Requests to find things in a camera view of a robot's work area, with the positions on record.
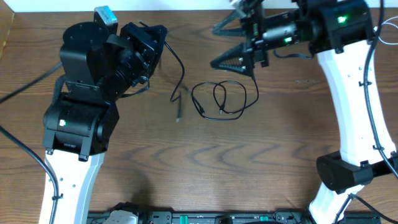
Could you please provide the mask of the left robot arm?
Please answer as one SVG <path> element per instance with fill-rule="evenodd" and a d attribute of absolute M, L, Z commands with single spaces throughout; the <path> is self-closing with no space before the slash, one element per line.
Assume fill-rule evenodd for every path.
<path fill-rule="evenodd" d="M 165 44 L 162 25 L 121 29 L 81 22 L 63 34 L 65 71 L 44 114 L 46 177 L 41 223 L 84 223 L 96 176 L 119 120 L 116 102 L 148 84 Z"/>

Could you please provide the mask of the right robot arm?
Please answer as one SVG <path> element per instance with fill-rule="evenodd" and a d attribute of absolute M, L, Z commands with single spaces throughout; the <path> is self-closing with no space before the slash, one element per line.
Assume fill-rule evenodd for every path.
<path fill-rule="evenodd" d="M 380 29 L 365 1 L 299 1 L 298 8 L 266 16 L 260 1 L 232 1 L 234 11 L 213 28 L 245 37 L 211 62 L 215 69 L 251 77 L 268 66 L 268 51 L 308 43 L 328 82 L 340 130 L 340 149 L 317 159 L 321 186 L 306 223 L 338 223 L 358 192 L 374 178 L 397 174 L 397 149 L 384 121 L 374 71 Z"/>

